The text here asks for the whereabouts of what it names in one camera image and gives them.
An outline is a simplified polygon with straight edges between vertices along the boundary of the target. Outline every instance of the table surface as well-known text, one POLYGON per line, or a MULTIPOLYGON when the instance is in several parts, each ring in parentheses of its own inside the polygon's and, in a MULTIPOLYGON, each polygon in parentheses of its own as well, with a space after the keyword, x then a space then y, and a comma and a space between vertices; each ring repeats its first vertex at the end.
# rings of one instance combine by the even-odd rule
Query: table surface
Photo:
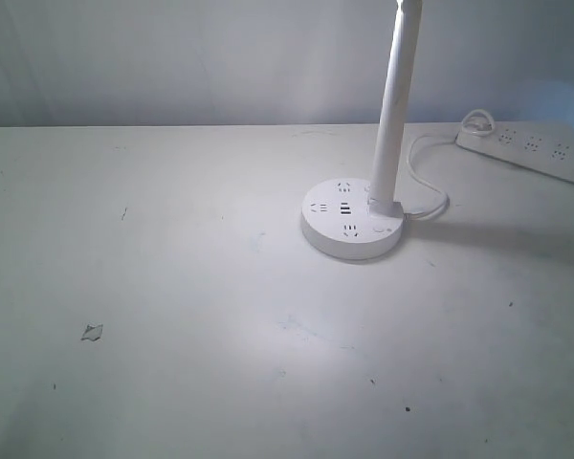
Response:
POLYGON ((0 128, 0 459, 574 458, 574 186, 433 146, 343 263, 299 206, 375 135, 0 128))

